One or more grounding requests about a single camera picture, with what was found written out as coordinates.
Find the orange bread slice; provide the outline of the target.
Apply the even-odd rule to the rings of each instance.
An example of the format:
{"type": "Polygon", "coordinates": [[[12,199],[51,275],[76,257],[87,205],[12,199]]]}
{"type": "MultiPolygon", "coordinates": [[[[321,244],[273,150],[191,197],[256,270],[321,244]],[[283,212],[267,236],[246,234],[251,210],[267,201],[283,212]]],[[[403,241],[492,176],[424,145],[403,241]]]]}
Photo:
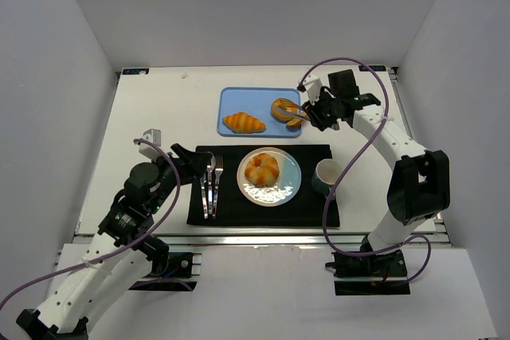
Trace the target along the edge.
{"type": "Polygon", "coordinates": [[[285,99],[285,98],[279,98],[279,99],[276,99],[273,101],[272,105],[271,105],[271,114],[272,116],[281,121],[282,123],[285,123],[286,127],[289,129],[289,130],[296,130],[297,128],[299,128],[302,124],[287,124],[287,122],[294,116],[294,115],[306,115],[306,113],[304,111],[297,111],[297,110],[293,110],[293,111],[286,111],[286,110],[282,110],[280,109],[279,107],[277,107],[277,102],[279,100],[288,100],[288,99],[285,99]]]}

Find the round bread roll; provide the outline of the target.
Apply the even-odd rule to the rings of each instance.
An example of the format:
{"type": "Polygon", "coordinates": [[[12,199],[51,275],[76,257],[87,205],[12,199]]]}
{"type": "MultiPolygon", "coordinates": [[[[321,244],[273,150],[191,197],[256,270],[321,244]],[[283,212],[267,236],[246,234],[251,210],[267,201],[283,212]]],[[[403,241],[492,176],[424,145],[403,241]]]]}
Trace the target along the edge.
{"type": "Polygon", "coordinates": [[[256,187],[273,186],[280,175],[280,169],[277,160],[263,152],[250,159],[244,175],[256,187]]]}

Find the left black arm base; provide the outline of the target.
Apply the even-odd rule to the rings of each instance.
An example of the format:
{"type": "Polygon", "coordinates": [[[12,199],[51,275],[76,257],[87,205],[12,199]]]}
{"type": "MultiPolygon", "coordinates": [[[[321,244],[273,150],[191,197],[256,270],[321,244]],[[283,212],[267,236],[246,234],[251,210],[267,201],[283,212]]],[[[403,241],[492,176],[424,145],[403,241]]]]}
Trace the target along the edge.
{"type": "Polygon", "coordinates": [[[201,273],[199,252],[169,252],[167,260],[129,288],[130,291],[193,291],[201,273]]]}

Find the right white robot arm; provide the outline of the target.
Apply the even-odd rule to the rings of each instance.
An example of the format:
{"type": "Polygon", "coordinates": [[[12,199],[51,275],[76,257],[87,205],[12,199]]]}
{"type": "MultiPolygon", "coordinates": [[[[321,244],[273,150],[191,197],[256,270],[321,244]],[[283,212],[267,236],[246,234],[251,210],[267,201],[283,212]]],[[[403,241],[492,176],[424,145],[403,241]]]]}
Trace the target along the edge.
{"type": "Polygon", "coordinates": [[[328,86],[307,72],[298,84],[308,101],[299,106],[304,118],[320,131],[339,122],[367,138],[392,170],[386,195],[388,211],[363,242],[361,253],[394,252],[424,221],[450,205],[449,158],[414,141],[389,116],[389,100],[361,93],[352,70],[328,74],[328,86]]]}

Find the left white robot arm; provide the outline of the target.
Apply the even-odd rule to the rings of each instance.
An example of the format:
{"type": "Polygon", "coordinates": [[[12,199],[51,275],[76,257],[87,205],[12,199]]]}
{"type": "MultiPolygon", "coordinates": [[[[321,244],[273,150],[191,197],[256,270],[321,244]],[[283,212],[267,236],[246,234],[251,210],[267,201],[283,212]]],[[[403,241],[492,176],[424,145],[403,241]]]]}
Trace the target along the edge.
{"type": "Polygon", "coordinates": [[[80,264],[65,270],[64,282],[46,301],[18,316],[28,338],[86,339],[125,291],[166,272],[169,247],[153,236],[153,216],[170,195],[204,175],[212,155],[179,144],[168,154],[146,139],[135,142],[147,161],[130,170],[80,264]]]}

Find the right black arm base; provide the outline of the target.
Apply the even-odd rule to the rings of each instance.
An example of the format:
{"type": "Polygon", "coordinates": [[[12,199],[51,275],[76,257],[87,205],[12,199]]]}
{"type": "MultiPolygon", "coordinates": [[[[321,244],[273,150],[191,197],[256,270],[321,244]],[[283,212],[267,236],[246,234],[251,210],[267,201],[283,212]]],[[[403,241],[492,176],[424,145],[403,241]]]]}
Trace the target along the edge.
{"type": "Polygon", "coordinates": [[[337,296],[409,295],[403,253],[350,257],[333,254],[325,268],[333,273],[337,296]]]}

